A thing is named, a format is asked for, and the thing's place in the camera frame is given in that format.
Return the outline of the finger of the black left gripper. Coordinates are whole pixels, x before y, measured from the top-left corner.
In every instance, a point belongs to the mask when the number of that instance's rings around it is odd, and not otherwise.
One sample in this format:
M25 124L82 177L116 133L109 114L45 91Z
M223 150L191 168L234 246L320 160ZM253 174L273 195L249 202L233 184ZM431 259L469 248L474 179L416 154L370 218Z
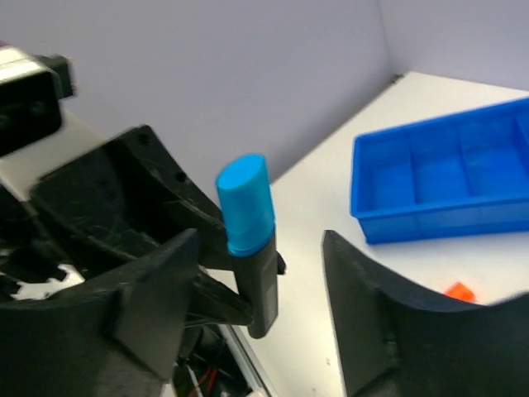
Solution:
M251 305L200 269L193 280L184 326L186 328L209 324L248 326L252 323Z
M201 264L226 262L219 208L146 125L51 171L30 197L76 265L120 265L189 228L198 230Z

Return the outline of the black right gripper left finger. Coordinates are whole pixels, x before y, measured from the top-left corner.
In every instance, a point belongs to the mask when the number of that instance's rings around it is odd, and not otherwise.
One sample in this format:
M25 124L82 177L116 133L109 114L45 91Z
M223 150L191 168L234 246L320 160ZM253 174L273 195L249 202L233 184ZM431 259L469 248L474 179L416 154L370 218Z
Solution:
M49 299L2 304L2 395L160 395L179 352L198 245L188 229Z

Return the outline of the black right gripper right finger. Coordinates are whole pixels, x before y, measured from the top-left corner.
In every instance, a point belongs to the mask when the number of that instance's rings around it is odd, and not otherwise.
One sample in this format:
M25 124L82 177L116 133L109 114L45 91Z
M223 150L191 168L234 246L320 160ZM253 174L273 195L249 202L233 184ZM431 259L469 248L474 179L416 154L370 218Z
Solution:
M333 230L322 254L347 395L527 395L526 294L493 305L453 299Z

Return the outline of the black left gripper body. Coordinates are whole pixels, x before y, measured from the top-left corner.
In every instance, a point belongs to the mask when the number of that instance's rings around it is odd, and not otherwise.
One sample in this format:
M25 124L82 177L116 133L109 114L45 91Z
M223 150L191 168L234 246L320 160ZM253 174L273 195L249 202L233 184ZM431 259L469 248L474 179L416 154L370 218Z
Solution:
M1 300L86 302L128 295L128 285L111 278L89 254L102 248L81 227L113 220L112 206L98 194L65 201L60 212L38 214L1 188Z

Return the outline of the orange capped black highlighter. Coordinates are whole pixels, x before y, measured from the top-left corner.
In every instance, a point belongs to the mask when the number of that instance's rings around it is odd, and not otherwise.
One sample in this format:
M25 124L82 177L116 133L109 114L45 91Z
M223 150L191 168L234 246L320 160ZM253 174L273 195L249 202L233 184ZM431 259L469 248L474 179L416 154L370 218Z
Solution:
M455 282L451 287L449 287L445 292L445 296L448 296L452 299L457 299L459 301L476 304L477 299L475 293L461 282Z

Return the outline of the blue highlighter cap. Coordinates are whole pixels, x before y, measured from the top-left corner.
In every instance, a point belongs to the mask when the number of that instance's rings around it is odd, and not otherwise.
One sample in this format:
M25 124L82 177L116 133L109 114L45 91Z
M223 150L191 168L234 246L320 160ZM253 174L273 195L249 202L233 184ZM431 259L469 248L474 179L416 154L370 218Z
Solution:
M248 257L262 250L275 229L267 162L261 154L243 155L228 165L216 179L228 251Z

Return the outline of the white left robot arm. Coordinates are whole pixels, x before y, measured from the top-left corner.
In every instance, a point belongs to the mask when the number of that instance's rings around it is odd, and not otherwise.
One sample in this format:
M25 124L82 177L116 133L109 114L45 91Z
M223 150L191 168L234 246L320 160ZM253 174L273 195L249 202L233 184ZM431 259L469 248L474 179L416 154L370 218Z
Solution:
M253 322L249 300L209 275L231 268L219 209L150 127L107 139L67 114L58 132L1 159L1 183L31 205L86 278L197 229L200 268L186 324Z

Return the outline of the blue compartment tray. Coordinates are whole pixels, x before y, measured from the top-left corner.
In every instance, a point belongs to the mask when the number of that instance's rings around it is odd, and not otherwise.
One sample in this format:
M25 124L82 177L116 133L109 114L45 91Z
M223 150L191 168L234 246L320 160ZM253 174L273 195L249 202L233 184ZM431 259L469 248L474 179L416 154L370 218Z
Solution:
M369 244L525 232L528 101L356 137L350 213Z

